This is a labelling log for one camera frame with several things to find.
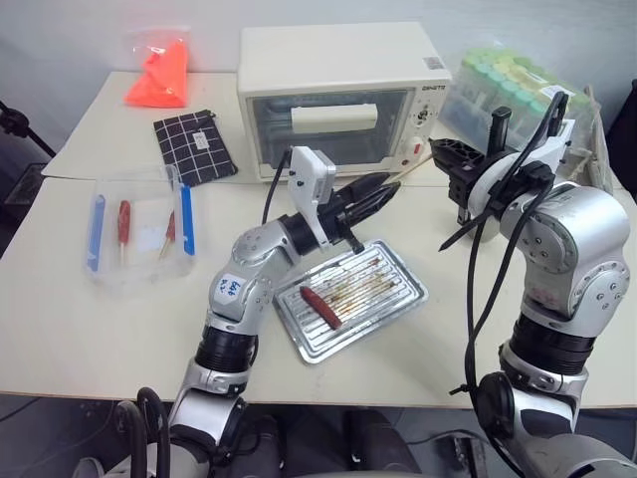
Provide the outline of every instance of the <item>black checkered pouch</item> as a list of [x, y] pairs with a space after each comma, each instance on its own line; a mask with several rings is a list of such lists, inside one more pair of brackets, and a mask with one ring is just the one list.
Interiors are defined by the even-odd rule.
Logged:
[[153, 123], [163, 161], [190, 187], [237, 173], [214, 118], [203, 110]]

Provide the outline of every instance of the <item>metal baking tray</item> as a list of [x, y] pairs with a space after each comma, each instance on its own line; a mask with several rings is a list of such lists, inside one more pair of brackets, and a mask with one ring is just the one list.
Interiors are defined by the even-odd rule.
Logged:
[[[301, 297], [308, 286], [334, 310], [333, 331]], [[282, 285], [275, 307], [301, 357], [319, 363], [429, 299], [427, 288], [382, 241], [341, 254]]]

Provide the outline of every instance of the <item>white label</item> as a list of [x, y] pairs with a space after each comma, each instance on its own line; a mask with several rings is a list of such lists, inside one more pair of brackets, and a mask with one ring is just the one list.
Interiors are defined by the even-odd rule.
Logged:
[[445, 68], [438, 57], [425, 57], [423, 58], [423, 61], [429, 70], [442, 70]]
[[553, 99], [557, 92], [563, 92], [569, 95], [570, 97], [574, 97], [576, 93], [571, 90], [567, 90], [566, 88], [561, 87], [560, 85], [551, 85], [550, 87], [544, 87], [540, 90], [541, 93], [547, 95], [549, 98]]
[[208, 149], [208, 139], [206, 138], [205, 132], [193, 132], [192, 138], [195, 140], [197, 149]]
[[532, 80], [534, 80], [536, 83], [540, 83], [540, 84], [542, 84], [542, 85], [543, 85], [544, 83], [548, 83], [548, 81], [547, 81], [547, 80], [545, 80], [545, 79], [544, 79], [544, 78], [542, 78], [542, 77], [539, 77], [539, 76], [538, 76], [538, 75], [536, 75], [535, 73], [531, 73], [531, 72], [529, 72], [529, 71], [525, 71], [525, 74], [526, 74], [529, 78], [531, 78]]
[[224, 274], [215, 288], [215, 301], [224, 306], [236, 301], [245, 283], [246, 280], [241, 277], [233, 274]]

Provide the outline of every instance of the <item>white table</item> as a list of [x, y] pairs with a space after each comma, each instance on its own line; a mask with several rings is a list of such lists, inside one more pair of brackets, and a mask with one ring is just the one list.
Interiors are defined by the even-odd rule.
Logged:
[[[262, 184], [213, 183], [194, 189], [197, 263], [185, 278], [166, 280], [138, 296], [118, 299], [83, 271], [91, 181], [48, 178], [0, 261], [0, 390], [123, 398], [143, 385], [173, 399], [203, 328], [211, 278], [234, 239], [258, 223]], [[220, 198], [241, 198], [234, 213]], [[625, 255], [637, 270], [637, 208]], [[292, 212], [286, 189], [275, 195], [271, 217]], [[456, 229], [455, 205], [442, 187], [403, 187], [378, 214], [356, 227], [361, 240], [381, 238], [429, 288], [422, 308], [318, 365], [302, 362], [274, 310], [245, 393], [249, 401], [466, 407], [465, 277], [469, 241], [445, 253], [438, 247]], [[477, 302], [482, 307], [505, 241], [481, 249]], [[345, 249], [340, 245], [330, 254]], [[313, 253], [299, 272], [322, 262]], [[519, 314], [524, 261], [516, 254], [492, 316], [480, 337], [480, 373], [498, 369], [497, 347]], [[632, 287], [588, 360], [584, 406], [637, 404], [637, 287]]]
[[[184, 109], [134, 108], [123, 103], [136, 73], [111, 73], [73, 134], [44, 169], [47, 176], [95, 179], [146, 165], [162, 164], [152, 123], [164, 118], [211, 110], [223, 140], [239, 168], [234, 176], [217, 182], [259, 182], [256, 161], [249, 153], [237, 100], [237, 77], [231, 73], [188, 75], [188, 107]], [[434, 137], [452, 135], [440, 124]], [[446, 186], [447, 176], [430, 161], [405, 178], [406, 184]]]

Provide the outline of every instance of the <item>plastic container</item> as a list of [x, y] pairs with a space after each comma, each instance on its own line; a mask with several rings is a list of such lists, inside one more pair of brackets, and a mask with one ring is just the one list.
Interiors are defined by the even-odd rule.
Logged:
[[[119, 208], [130, 204], [128, 242], [118, 236]], [[162, 248], [174, 211], [174, 242]], [[184, 276], [194, 262], [190, 188], [174, 166], [158, 166], [96, 181], [91, 203], [86, 270], [97, 283], [138, 289], [167, 277]]]
[[552, 96], [557, 91], [570, 98], [565, 117], [575, 120], [573, 147], [589, 148], [593, 107], [573, 86], [510, 49], [475, 48], [467, 53], [439, 119], [474, 147], [486, 151], [491, 113], [509, 107], [513, 114], [507, 144], [522, 149], [531, 139]]

